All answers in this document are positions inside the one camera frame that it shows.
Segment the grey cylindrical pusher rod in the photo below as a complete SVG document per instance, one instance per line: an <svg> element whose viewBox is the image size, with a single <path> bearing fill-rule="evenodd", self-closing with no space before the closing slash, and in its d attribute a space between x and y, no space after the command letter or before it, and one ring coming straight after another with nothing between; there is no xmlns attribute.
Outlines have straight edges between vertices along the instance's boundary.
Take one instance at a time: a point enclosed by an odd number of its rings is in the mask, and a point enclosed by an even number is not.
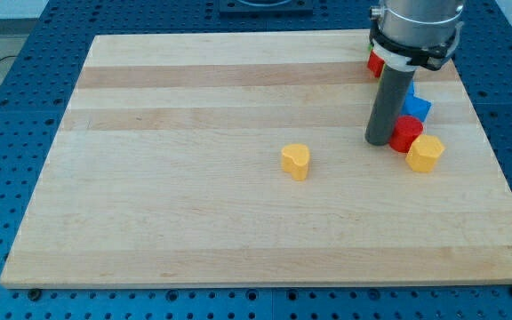
<svg viewBox="0 0 512 320"><path fill-rule="evenodd" d="M388 144L400 115L415 70L401 71L388 66L382 70L378 91L364 137L374 146Z"/></svg>

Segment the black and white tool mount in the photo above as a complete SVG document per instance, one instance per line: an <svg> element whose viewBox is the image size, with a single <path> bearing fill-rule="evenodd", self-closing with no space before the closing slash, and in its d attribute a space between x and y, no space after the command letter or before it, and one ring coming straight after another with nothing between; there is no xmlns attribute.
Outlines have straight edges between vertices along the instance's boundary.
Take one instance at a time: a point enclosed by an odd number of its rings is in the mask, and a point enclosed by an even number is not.
<svg viewBox="0 0 512 320"><path fill-rule="evenodd" d="M412 72L417 67L439 70L460 44L461 21L445 23L372 23L369 41L390 68Z"/></svg>

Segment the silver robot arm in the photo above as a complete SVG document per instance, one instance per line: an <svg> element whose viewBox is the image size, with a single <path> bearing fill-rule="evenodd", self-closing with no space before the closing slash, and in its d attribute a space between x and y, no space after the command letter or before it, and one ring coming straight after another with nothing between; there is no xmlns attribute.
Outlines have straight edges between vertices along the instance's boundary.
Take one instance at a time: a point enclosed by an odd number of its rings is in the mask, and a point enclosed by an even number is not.
<svg viewBox="0 0 512 320"><path fill-rule="evenodd" d="M460 42L464 0L380 0L370 8L372 52L384 61L365 139L388 144L415 71L437 71Z"/></svg>

